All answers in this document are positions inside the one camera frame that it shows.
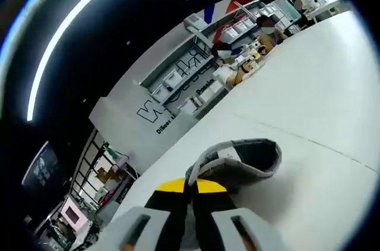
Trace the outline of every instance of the counter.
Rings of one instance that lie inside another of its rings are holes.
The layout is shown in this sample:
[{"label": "counter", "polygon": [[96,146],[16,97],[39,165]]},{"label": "counter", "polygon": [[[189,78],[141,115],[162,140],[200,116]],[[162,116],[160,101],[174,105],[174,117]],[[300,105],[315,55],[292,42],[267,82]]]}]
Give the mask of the counter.
[{"label": "counter", "polygon": [[[361,50],[350,50],[355,46]],[[290,250],[338,250],[365,215],[378,179],[380,79],[352,12],[316,24],[267,56],[132,186],[113,220],[184,177],[209,146],[269,138],[283,162],[234,200],[269,221]]]},{"label": "counter", "polygon": [[317,9],[313,10],[312,12],[306,14],[306,17],[311,20],[313,19],[315,23],[318,21],[316,20],[316,16],[319,14],[322,14],[325,11],[329,11],[332,8],[335,8],[337,12],[339,12],[337,6],[341,4],[341,0],[327,0],[326,4],[319,6]]}]

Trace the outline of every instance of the led light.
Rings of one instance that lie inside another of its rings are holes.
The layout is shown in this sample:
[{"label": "led light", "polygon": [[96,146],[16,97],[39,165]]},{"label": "led light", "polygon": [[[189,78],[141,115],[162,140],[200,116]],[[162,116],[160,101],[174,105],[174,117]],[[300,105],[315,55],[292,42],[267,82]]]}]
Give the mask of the led light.
[{"label": "led light", "polygon": [[52,37],[52,40],[49,42],[42,58],[40,61],[40,64],[38,66],[36,76],[34,77],[33,85],[31,86],[31,92],[29,97],[29,104],[28,104],[28,113],[27,113],[27,120],[31,121],[33,119],[33,111],[34,111],[34,105],[36,104],[36,96],[38,87],[41,82],[41,77],[43,74],[43,71],[46,68],[46,65],[48,64],[49,58],[59,42],[59,39],[65,32],[65,30],[68,28],[68,26],[71,24],[71,22],[74,20],[74,18],[82,11],[82,9],[90,2],[91,0],[81,0],[74,9],[71,10],[71,12],[67,15],[67,17],[64,19],[62,24],[58,27],[57,31]]},{"label": "led light", "polygon": [[39,8],[43,0],[28,0],[21,11],[18,13],[16,19],[13,21],[7,36],[4,38],[4,42],[0,52],[0,103],[3,103],[5,91],[5,82],[7,78],[8,70],[11,66],[14,53],[20,44],[21,39],[24,36],[25,30],[29,22],[34,17],[35,12]]}]

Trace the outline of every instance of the white storage box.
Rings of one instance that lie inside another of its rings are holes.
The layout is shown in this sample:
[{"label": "white storage box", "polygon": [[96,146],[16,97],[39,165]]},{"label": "white storage box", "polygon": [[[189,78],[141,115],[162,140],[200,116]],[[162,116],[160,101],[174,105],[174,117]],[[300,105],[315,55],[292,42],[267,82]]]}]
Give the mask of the white storage box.
[{"label": "white storage box", "polygon": [[212,89],[207,88],[206,90],[204,90],[204,92],[202,94],[199,95],[199,97],[205,103],[208,100],[210,100],[214,96],[214,94],[215,93]]},{"label": "white storage box", "polygon": [[157,87],[157,89],[153,91],[152,96],[161,103],[168,97],[169,94],[170,92],[168,89],[163,84],[161,84]]},{"label": "white storage box", "polygon": [[242,20],[242,22],[244,23],[244,25],[247,27],[247,28],[251,28],[251,27],[254,27],[255,24],[249,19],[249,18],[244,18]]},{"label": "white storage box", "polygon": [[268,13],[268,11],[267,11],[267,9],[261,9],[261,13],[263,14],[263,15],[269,15],[269,13]]},{"label": "white storage box", "polygon": [[273,9],[272,9],[272,6],[271,6],[271,5],[267,5],[267,6],[265,7],[265,9],[266,9],[266,10],[267,10],[267,12],[268,12],[268,13],[270,13],[270,14],[274,13],[274,11],[273,11]]},{"label": "white storage box", "polygon": [[242,21],[238,21],[236,24],[233,25],[233,29],[236,30],[238,33],[243,33],[244,31],[247,31],[247,27]]},{"label": "white storage box", "polygon": [[272,9],[273,12],[277,11],[277,7],[275,5],[269,5],[269,7],[271,7],[271,9]]},{"label": "white storage box", "polygon": [[275,27],[277,27],[278,30],[285,29],[285,25],[282,23],[282,21],[279,21],[277,24],[275,24]]},{"label": "white storage box", "polygon": [[215,82],[213,82],[211,86],[209,86],[211,91],[213,91],[214,93],[217,93],[218,90],[220,90],[222,87],[223,87],[223,84],[219,82],[218,80],[216,80]]},{"label": "white storage box", "polygon": [[189,17],[185,18],[184,23],[186,27],[193,26],[197,30],[201,30],[207,26],[207,23],[197,14],[191,14]]},{"label": "white storage box", "polygon": [[261,17],[261,14],[259,12],[254,12],[253,15],[255,18]]},{"label": "white storage box", "polygon": [[178,108],[181,112],[187,113],[191,115],[194,111],[196,111],[197,107],[194,105],[194,103],[190,100],[190,98],[187,98],[184,103],[180,104]]},{"label": "white storage box", "polygon": [[164,83],[171,86],[172,88],[177,87],[181,83],[182,77],[179,75],[176,69],[173,69],[165,78]]},{"label": "white storage box", "polygon": [[231,39],[234,39],[239,34],[236,32],[236,30],[233,29],[233,27],[229,27],[221,33],[220,41],[221,42],[229,42]]}]

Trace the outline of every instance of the pink sign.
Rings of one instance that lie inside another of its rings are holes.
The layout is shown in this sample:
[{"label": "pink sign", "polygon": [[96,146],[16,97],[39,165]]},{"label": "pink sign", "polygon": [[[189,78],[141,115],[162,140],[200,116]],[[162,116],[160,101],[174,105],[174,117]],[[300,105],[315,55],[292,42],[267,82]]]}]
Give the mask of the pink sign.
[{"label": "pink sign", "polygon": [[88,221],[87,217],[69,196],[62,207],[61,214],[76,231]]}]

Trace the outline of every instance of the yellow stripe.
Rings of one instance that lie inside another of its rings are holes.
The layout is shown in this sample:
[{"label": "yellow stripe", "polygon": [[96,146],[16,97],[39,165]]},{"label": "yellow stripe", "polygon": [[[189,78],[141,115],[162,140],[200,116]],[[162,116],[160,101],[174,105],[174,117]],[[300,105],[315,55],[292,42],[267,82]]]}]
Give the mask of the yellow stripe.
[{"label": "yellow stripe", "polygon": [[227,192],[226,188],[222,185],[204,179],[197,179],[198,191],[199,193],[219,193]]},{"label": "yellow stripe", "polygon": [[185,178],[172,180],[161,184],[156,190],[163,192],[183,193],[183,187],[185,185]]}]

